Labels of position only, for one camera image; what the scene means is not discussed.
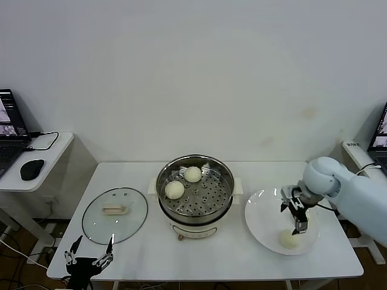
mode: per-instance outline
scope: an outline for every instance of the cable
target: cable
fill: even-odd
[[[49,252],[41,252],[41,253],[36,253],[36,254],[30,254],[30,255],[27,255],[28,257],[32,257],[32,256],[36,256],[36,255],[43,255],[43,254],[49,254]],[[8,255],[4,255],[4,254],[0,254],[1,257],[6,257],[6,258],[20,258],[21,255],[18,255],[18,256],[8,256]]]
[[[22,252],[19,252],[18,250],[15,250],[14,248],[12,248],[11,246],[8,246],[5,242],[3,242],[2,240],[0,240],[1,243],[3,243],[5,246],[7,246],[8,248],[10,248],[11,250],[19,253],[20,255],[26,257],[28,260],[32,261],[33,263],[37,264],[38,266],[42,267],[42,268],[45,268],[48,270],[48,268],[46,266],[43,266],[37,262],[35,262],[33,259],[31,259],[30,257],[28,257],[27,255],[23,254]]]
[[[50,250],[49,250],[49,251],[52,251],[52,252],[54,252],[54,254],[55,254],[55,249],[54,249],[54,247],[55,247],[55,243],[56,243],[56,237],[53,237],[53,238],[54,238],[54,243],[53,243],[52,246],[50,247]],[[50,253],[47,253],[47,254],[44,256],[44,260],[46,261],[46,263],[47,263],[48,266],[49,266],[50,263],[51,263],[51,261],[49,260],[49,254],[50,254]]]
[[[49,133],[32,132],[32,133],[34,133],[35,137],[41,136],[41,135],[49,135],[49,134],[56,134],[56,137],[55,137],[54,141],[52,141],[51,144],[47,148],[34,148],[34,147],[30,146],[30,147],[23,148],[23,151],[46,151],[46,150],[50,149],[54,145],[56,140],[59,138],[59,132],[49,132]]]
[[[48,215],[46,215],[45,217],[43,217],[41,220],[37,221],[36,222],[37,224],[41,223],[42,221],[44,221],[46,218],[50,217],[53,214],[53,202],[49,201],[46,203],[50,205],[50,213]]]
[[[11,236],[11,235],[9,235],[9,234],[7,234],[5,232],[2,232],[0,234],[0,236],[3,235],[3,234],[6,235],[7,237],[9,237],[16,244],[16,246],[18,246],[18,250],[21,249],[18,241],[15,240],[13,236]],[[18,258],[18,259],[20,259],[20,257],[21,257],[20,255],[18,255],[18,256],[8,256],[8,255],[4,255],[4,254],[0,254],[0,256],[7,257],[7,258]]]
[[[161,286],[164,286],[167,283],[168,282],[164,282],[164,283],[161,283],[161,284],[158,284],[158,285],[154,285],[154,286],[145,284],[145,285],[141,286],[140,288],[125,288],[125,290],[146,290],[146,289],[151,289],[151,288],[155,288],[155,287],[161,287]]]
[[[213,290],[216,290],[216,287],[218,285],[223,285],[225,288],[227,288],[227,290],[231,290],[230,287],[228,287],[226,284],[224,284],[223,282],[216,282],[215,285],[213,286]]]
[[[27,287],[33,287],[33,286],[35,286],[35,287],[40,287],[40,288],[45,289],[45,290],[50,290],[50,289],[48,289],[47,287],[45,287],[45,286],[43,286],[43,285],[40,285],[40,284],[30,284],[30,285],[25,285],[25,286],[23,286],[23,287],[14,288],[13,290],[24,289],[24,288],[27,288]]]
[[[367,164],[367,165],[364,165],[357,173],[356,173],[356,175],[359,175],[360,173],[362,173],[364,170],[366,170],[366,169],[371,169],[371,168],[378,168],[378,169],[380,169],[380,168],[382,168],[379,164],[376,164],[375,162],[372,162],[372,163],[369,163],[369,164]]]
[[[9,235],[9,234],[7,234],[7,233],[5,233],[5,232],[3,232],[2,234],[6,235],[6,236],[9,237],[11,240],[13,240],[14,243],[16,244],[16,246],[18,247],[18,250],[21,251],[21,247],[20,247],[18,241],[17,241],[14,237],[12,237],[11,235]],[[9,290],[9,289],[11,288],[11,286],[12,286],[12,283],[13,283],[13,281],[14,281],[13,279],[14,279],[15,274],[16,274],[18,268],[19,268],[19,263],[20,263],[20,261],[21,261],[21,259],[22,259],[22,256],[19,255],[19,257],[17,257],[17,258],[18,258],[18,262],[17,262],[17,264],[16,264],[16,269],[15,269],[15,271],[14,271],[13,274],[12,274],[12,278],[10,279],[10,284],[9,284],[9,286],[8,286],[8,290]],[[16,282],[17,282],[18,286],[23,286],[23,284],[20,282],[20,280],[18,280],[18,281],[16,281]]]
[[[22,282],[16,281],[16,280],[12,280],[12,279],[2,278],[2,279],[0,279],[0,282],[2,282],[2,281],[7,281],[7,282],[11,282],[11,283],[18,283],[18,284],[21,284],[23,286]]]
[[[55,242],[56,242],[56,238],[54,237],[54,243],[53,243],[53,245],[51,246],[51,249],[54,249]],[[28,250],[27,253],[30,253],[34,247],[35,247],[35,243],[32,244],[31,248]],[[27,263],[23,263],[22,266],[20,267],[20,270],[19,270],[19,276],[18,276],[18,281],[21,280],[22,273],[23,273],[23,268],[24,268],[24,266],[25,266],[26,264],[27,264]]]
[[[70,277],[71,277],[71,275],[67,275],[65,277],[62,277],[60,281],[63,282],[64,284],[66,284],[66,286],[67,286],[67,282],[65,280],[69,279]]]
[[[330,211],[335,211],[333,210],[332,208],[329,208],[329,207],[324,207],[323,205],[320,205],[320,204],[316,204],[318,207],[321,207],[321,208],[324,208],[326,210],[330,210]]]

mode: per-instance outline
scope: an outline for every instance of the monitor screen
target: monitor screen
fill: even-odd
[[[387,104],[383,110],[382,117],[376,128],[374,137],[369,145],[370,150],[386,149],[387,150]]]
[[[0,140],[29,137],[10,90],[0,90]]]

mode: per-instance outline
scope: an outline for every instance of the white table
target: white table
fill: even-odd
[[[244,196],[240,205],[232,205],[226,220],[212,237],[179,241],[166,222],[157,200],[146,194],[150,180],[157,176],[164,163],[99,164],[47,276],[60,279],[68,275],[63,252],[83,234],[81,223],[86,207],[99,194],[115,187],[132,187],[141,191],[148,200],[149,213],[134,236],[113,246],[114,261],[93,280],[293,280],[335,279],[363,274],[351,244],[330,211],[314,208],[320,237],[315,247],[301,256],[274,253],[249,232],[244,219],[244,205],[249,196],[259,189],[280,189],[286,184],[296,184],[306,163],[235,162],[227,165],[234,176],[242,178]],[[105,248],[83,238],[77,256],[99,257]]]
[[[33,139],[29,146],[34,148],[47,148],[55,137],[56,134],[39,136]],[[49,150],[23,152],[0,178],[0,208],[39,239],[32,253],[40,253],[43,247],[53,245],[54,238],[50,235],[50,231],[53,229],[54,224],[49,224],[46,229],[40,227],[19,205],[17,200],[15,200],[13,193],[33,192],[37,190],[66,148],[70,145],[73,138],[74,136],[70,132],[59,132],[58,139]],[[33,180],[22,180],[20,177],[20,168],[23,164],[36,159],[43,159],[45,161],[40,174]],[[4,215],[0,215],[0,218],[10,228],[15,229],[15,225],[10,224]]]

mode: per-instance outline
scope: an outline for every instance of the white wall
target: white wall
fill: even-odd
[[[74,132],[98,161],[305,160],[373,130],[385,11],[376,0],[1,1],[0,87],[31,127]]]

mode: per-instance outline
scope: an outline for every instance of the black mouse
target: black mouse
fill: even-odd
[[[23,180],[32,180],[37,178],[37,176],[42,170],[43,165],[44,165],[44,160],[42,159],[31,160],[23,164],[22,168],[20,168],[21,178]]]

